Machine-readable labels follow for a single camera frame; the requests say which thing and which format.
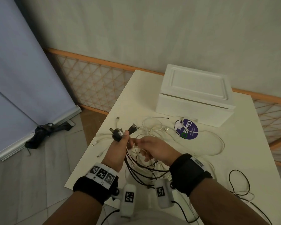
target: purple sticker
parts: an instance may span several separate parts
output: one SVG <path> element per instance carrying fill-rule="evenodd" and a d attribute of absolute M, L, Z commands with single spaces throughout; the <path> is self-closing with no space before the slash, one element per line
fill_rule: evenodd
<path fill-rule="evenodd" d="M 175 128 L 175 130 L 179 133 L 180 137 L 187 140 L 191 140 L 191 139 L 195 139 L 198 136 L 197 132 L 199 130 L 195 123 L 193 123 L 191 120 L 183 119 L 182 124 L 188 130 L 186 130 L 185 128 L 181 128 L 181 129 Z"/>

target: white storage box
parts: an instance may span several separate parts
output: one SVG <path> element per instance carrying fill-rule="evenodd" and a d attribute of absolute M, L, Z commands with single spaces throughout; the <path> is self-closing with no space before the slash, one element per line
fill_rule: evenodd
<path fill-rule="evenodd" d="M 233 113 L 232 89 L 225 75 L 167 65 L 156 112 L 220 127 Z"/>

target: wristband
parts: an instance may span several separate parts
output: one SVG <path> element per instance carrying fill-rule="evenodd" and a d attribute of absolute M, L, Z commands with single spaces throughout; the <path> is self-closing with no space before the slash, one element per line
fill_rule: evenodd
<path fill-rule="evenodd" d="M 183 154 L 170 166 L 175 188 L 188 197 L 192 190 L 205 178 L 212 178 L 204 165 L 190 154 Z"/>
<path fill-rule="evenodd" d="M 96 163 L 86 176 L 80 177 L 73 186 L 73 192 L 80 191 L 95 198 L 100 204 L 116 193 L 117 172 L 101 163 Z"/>

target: table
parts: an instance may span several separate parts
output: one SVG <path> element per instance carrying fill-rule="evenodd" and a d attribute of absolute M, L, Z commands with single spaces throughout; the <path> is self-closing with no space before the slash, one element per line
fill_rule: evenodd
<path fill-rule="evenodd" d="M 120 117 L 118 127 L 128 129 L 133 123 L 141 125 L 145 117 L 167 117 L 156 113 L 155 106 L 161 87 L 163 76 L 136 70 L 124 88 L 112 110 L 101 125 L 98 133 L 110 133 L 109 128 L 115 128 L 115 119 Z M 270 218 L 273 224 L 281 224 L 281 179 L 273 160 L 269 145 L 262 130 L 258 115 L 250 96 L 233 92 L 236 104 L 235 113 L 219 128 L 196 123 L 199 131 L 209 130 L 220 136 L 225 142 L 224 151 L 217 156 L 204 156 L 215 168 L 217 181 L 225 188 L 231 190 L 228 182 L 228 174 L 233 169 L 242 171 L 251 184 L 251 192 L 255 194 L 253 202 Z M 169 121 L 174 124 L 178 118 L 170 117 Z M 101 162 L 96 156 L 111 143 L 104 140 L 95 146 L 93 142 L 100 137 L 95 137 L 84 155 L 80 159 L 73 173 L 69 177 L 65 187 L 72 189 L 75 181 L 85 175 L 95 162 Z M 180 139 L 180 143 L 188 147 L 196 154 L 213 153 L 220 148 L 216 137 L 206 132 L 199 133 L 193 140 Z M 185 151 L 174 141 L 170 143 L 178 151 Z M 119 187 L 125 183 L 124 164 L 119 172 Z M 239 174 L 233 174 L 231 178 L 236 191 L 246 190 L 246 182 Z M 175 190 L 174 198 L 184 209 L 189 220 L 193 218 L 187 204 L 181 195 Z M 137 199 L 135 211 L 145 208 L 158 209 L 156 194 L 153 189 L 146 189 L 137 184 Z M 106 204 L 119 208 L 120 201 L 109 199 Z M 163 211 L 184 219 L 180 208 L 175 205 Z"/>

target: black strap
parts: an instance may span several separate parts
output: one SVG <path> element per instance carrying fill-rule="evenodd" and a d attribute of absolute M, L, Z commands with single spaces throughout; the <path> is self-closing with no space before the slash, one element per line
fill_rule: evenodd
<path fill-rule="evenodd" d="M 89 179 L 85 176 L 78 178 L 76 183 L 73 186 L 73 192 L 80 191 L 86 193 L 97 201 L 100 204 L 104 204 L 104 202 L 112 195 L 115 194 L 116 188 L 118 187 L 118 179 L 119 177 L 116 176 L 115 180 L 113 181 L 112 185 L 109 189 L 106 189 L 99 183 L 95 182 L 92 179 Z"/>
<path fill-rule="evenodd" d="M 212 178 L 192 159 L 190 154 L 183 154 L 170 166 L 170 172 L 175 188 L 189 196 L 193 189 L 205 178 Z"/>

